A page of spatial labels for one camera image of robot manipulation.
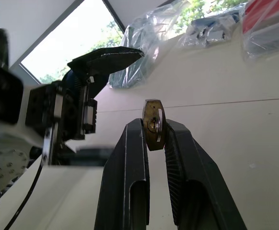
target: black cable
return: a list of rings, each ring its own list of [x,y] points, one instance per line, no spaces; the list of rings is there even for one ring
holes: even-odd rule
[[[42,171],[42,168],[43,168],[43,166],[42,166],[42,164],[40,164],[40,165],[39,165],[39,168],[38,168],[38,170],[37,170],[36,176],[35,176],[35,178],[34,178],[34,180],[33,180],[32,185],[31,185],[31,188],[30,188],[29,191],[28,191],[28,194],[26,195],[26,197],[24,198],[23,202],[22,202],[21,205],[19,206],[17,212],[14,214],[14,216],[12,217],[12,219],[11,219],[10,222],[7,224],[7,226],[5,227],[4,230],[9,230],[9,229],[10,229],[10,227],[13,225],[13,223],[15,222],[15,220],[17,219],[17,217],[19,216],[20,212],[22,211],[23,207],[25,206],[26,202],[29,200],[29,198],[30,198],[30,196],[31,196],[31,194],[32,194],[32,192],[33,192],[33,190],[34,190],[34,188],[35,188],[35,185],[36,185],[36,183],[37,183],[37,181],[38,181],[38,178],[39,178],[39,175],[40,175],[40,173],[41,173],[41,171]]]

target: plastic bag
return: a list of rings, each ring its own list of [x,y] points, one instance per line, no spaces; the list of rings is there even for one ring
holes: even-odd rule
[[[145,57],[122,71],[110,74],[108,83],[111,87],[130,88],[150,75],[159,55],[160,43],[168,39],[168,32],[188,5],[187,0],[176,0],[143,14],[128,25],[120,45],[140,49]]]
[[[193,20],[186,33],[179,39],[177,47],[205,48],[231,40],[233,31],[240,21],[239,10],[242,7],[243,5],[239,5],[222,14]]]
[[[251,0],[241,20],[247,58],[279,52],[279,0]]]

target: white table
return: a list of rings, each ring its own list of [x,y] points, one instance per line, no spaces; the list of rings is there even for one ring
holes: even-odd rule
[[[97,96],[96,134],[71,141],[70,147],[114,146],[126,123],[141,117],[144,100],[161,99],[166,117],[183,123],[215,160],[248,229],[279,230],[279,55],[244,63],[240,48],[236,33],[233,42],[207,50],[171,50],[146,85],[104,88]],[[164,152],[148,152],[148,157],[147,229],[174,230]],[[0,200],[0,229],[25,197],[36,170],[37,162]],[[45,167],[11,229],[93,229],[101,177],[102,168]]]

